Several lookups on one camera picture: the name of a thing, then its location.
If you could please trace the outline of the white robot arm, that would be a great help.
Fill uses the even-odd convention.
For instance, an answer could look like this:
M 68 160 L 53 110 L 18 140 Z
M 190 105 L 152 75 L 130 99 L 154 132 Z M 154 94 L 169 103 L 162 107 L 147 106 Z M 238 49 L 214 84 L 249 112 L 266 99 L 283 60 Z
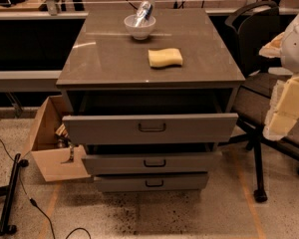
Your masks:
M 285 31 L 263 46 L 259 54 L 279 58 L 283 69 L 292 73 L 286 82 L 278 81 L 265 118 L 263 135 L 269 140 L 286 136 L 299 120 L 299 14 Z

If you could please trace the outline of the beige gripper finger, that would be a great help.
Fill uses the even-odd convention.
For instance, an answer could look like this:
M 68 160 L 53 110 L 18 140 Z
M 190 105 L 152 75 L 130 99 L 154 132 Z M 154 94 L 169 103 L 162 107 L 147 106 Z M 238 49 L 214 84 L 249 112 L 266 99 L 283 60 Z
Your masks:
M 273 88 L 263 135 L 269 140 L 286 136 L 299 120 L 299 75 L 286 82 L 278 80 Z
M 280 58 L 283 36 L 284 33 L 280 33 L 274 37 L 270 42 L 260 49 L 259 55 L 265 58 Z

